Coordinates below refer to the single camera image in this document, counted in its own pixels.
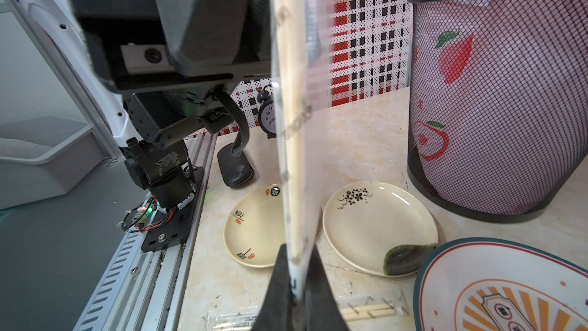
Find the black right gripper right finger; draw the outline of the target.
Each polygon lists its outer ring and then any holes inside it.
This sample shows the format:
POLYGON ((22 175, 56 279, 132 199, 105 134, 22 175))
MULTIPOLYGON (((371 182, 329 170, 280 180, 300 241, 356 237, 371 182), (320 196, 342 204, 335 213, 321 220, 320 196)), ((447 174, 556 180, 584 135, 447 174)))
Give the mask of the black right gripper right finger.
POLYGON ((309 262, 304 293, 306 330, 348 331, 333 296, 325 268, 315 245, 309 262))

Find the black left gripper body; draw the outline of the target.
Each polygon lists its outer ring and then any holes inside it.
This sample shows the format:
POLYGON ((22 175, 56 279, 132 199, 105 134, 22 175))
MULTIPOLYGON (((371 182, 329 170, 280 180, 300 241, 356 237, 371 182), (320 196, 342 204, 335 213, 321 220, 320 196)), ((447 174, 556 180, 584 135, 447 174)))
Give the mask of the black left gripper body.
POLYGON ((268 78, 270 0, 69 0, 113 93, 268 78))

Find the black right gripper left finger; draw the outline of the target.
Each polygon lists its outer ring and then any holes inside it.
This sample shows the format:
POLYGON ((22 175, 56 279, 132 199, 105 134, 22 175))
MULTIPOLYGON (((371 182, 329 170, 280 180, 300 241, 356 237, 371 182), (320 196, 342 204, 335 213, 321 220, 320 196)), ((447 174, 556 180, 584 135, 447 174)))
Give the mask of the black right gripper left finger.
POLYGON ((251 331, 291 330, 291 289, 286 245, 281 245, 263 305, 251 331))

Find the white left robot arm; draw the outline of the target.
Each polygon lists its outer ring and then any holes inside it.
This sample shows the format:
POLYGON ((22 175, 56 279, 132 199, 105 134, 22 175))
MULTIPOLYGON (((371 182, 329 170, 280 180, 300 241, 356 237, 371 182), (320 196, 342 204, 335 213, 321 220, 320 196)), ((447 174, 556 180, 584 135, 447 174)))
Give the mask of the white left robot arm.
POLYGON ((16 0, 87 89, 138 187, 163 208, 194 195, 184 139, 231 124, 218 156, 230 187, 253 175, 232 92, 270 75, 270 0, 16 0))

